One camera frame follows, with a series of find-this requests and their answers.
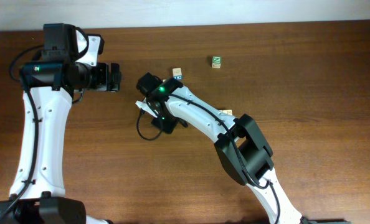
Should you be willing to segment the plain wooden picture block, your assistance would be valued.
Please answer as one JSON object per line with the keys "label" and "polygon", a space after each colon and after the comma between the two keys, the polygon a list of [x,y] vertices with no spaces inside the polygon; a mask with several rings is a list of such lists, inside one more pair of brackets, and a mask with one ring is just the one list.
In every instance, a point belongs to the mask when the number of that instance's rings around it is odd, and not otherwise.
{"label": "plain wooden picture block", "polygon": [[221,113],[232,115],[232,110],[221,110]]}

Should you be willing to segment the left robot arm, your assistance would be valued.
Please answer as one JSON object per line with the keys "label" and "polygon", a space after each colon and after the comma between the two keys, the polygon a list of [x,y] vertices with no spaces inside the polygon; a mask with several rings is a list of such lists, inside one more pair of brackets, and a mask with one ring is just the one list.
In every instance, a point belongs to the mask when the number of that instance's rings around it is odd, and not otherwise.
{"label": "left robot arm", "polygon": [[65,127],[86,91],[116,92],[117,63],[97,60],[104,39],[70,24],[46,24],[44,43],[19,69],[25,109],[21,155],[0,223],[96,223],[85,205],[67,198],[63,180]]}

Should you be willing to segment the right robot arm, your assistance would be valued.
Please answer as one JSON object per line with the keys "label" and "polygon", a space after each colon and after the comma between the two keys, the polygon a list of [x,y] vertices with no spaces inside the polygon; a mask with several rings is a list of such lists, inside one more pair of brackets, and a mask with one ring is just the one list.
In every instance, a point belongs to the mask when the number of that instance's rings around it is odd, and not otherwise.
{"label": "right robot arm", "polygon": [[147,73],[136,84],[144,96],[136,105],[153,116],[160,133],[171,134],[177,124],[194,126],[213,143],[225,172],[248,187],[263,206],[270,223],[314,224],[291,203],[280,185],[273,151],[255,120],[236,117],[202,101],[179,80],[162,80]]}

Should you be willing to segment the blue-sided wooden block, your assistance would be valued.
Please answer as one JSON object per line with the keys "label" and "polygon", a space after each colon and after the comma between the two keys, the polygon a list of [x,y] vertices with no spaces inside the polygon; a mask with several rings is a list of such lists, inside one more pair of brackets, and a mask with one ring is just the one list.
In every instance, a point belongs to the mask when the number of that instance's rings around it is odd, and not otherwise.
{"label": "blue-sided wooden block", "polygon": [[181,68],[173,68],[173,78],[176,80],[182,80],[183,79],[183,74]]}

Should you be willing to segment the green N wooden block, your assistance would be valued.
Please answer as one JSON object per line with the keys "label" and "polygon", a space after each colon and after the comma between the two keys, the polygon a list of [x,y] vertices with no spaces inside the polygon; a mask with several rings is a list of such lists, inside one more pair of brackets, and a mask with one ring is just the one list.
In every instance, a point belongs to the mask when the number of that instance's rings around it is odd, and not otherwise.
{"label": "green N wooden block", "polygon": [[212,68],[221,68],[222,58],[219,56],[212,57]]}

